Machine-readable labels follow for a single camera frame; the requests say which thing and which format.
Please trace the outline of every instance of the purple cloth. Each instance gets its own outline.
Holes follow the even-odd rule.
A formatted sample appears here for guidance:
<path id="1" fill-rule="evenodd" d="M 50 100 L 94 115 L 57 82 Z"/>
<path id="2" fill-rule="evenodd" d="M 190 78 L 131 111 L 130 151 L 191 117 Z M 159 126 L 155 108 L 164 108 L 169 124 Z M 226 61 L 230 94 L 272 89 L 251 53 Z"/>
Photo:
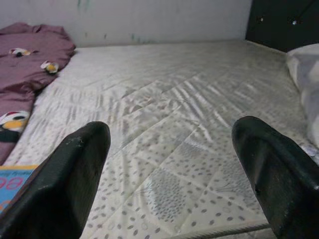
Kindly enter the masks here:
<path id="1" fill-rule="evenodd" d="M 17 57 L 10 49 L 23 48 L 30 55 Z M 41 69 L 45 61 L 63 69 L 75 45 L 60 26 L 15 23 L 0 29 L 0 165 L 8 157 L 32 111 L 34 92 L 57 75 Z"/>

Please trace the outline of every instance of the book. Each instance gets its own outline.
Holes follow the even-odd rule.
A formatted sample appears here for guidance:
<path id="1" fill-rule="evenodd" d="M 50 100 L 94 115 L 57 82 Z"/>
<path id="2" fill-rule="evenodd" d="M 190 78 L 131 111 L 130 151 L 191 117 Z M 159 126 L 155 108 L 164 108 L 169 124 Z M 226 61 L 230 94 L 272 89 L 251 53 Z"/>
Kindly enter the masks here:
<path id="1" fill-rule="evenodd" d="M 0 166 L 0 213 L 25 184 L 37 165 Z"/>

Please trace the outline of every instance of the black furniture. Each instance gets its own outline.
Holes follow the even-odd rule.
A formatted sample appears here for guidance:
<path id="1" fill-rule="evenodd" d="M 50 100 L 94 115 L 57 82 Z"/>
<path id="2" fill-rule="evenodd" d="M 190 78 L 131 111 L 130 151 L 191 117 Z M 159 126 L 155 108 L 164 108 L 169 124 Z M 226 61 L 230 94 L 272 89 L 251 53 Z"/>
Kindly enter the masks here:
<path id="1" fill-rule="evenodd" d="M 319 43 L 319 0 L 253 0 L 246 39 L 284 52 Z"/>
<path id="2" fill-rule="evenodd" d="M 67 136 L 0 214 L 0 239 L 80 238 L 110 142 L 102 122 Z"/>
<path id="3" fill-rule="evenodd" d="M 319 238 L 319 166 L 290 138 L 255 117 L 239 119 L 232 139 L 275 235 Z"/>

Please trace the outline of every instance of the quilted mattress cover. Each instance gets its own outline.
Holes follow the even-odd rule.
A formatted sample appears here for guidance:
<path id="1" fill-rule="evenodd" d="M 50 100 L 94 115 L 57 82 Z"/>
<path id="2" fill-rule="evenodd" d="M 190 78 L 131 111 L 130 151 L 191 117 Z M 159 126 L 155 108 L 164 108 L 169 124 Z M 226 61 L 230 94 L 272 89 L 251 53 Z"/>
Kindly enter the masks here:
<path id="1" fill-rule="evenodd" d="M 104 121 L 111 149 L 81 239 L 253 231 L 267 221 L 231 142 L 246 115 L 318 153 L 284 53 L 247 41 L 78 48 L 5 165 L 40 164 L 66 135 Z"/>

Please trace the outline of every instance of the cartoon print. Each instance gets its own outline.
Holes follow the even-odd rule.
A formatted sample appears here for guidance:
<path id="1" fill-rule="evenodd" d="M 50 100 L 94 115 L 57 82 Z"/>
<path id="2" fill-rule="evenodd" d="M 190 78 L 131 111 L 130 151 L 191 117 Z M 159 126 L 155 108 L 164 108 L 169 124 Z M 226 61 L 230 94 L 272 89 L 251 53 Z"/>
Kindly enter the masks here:
<path id="1" fill-rule="evenodd" d="M 55 62 L 45 61 L 42 63 L 41 69 L 46 70 L 50 74 L 54 74 L 54 73 L 57 73 L 57 71 L 59 69 L 59 64 L 57 64 Z"/>
<path id="2" fill-rule="evenodd" d="M 23 48 L 13 48 L 13 49 L 10 49 L 9 54 L 13 54 L 16 57 L 20 57 L 20 56 L 28 56 L 31 54 L 31 52 Z"/>
<path id="3" fill-rule="evenodd" d="M 17 142 L 28 118 L 26 111 L 9 112 L 0 117 L 0 142 Z"/>

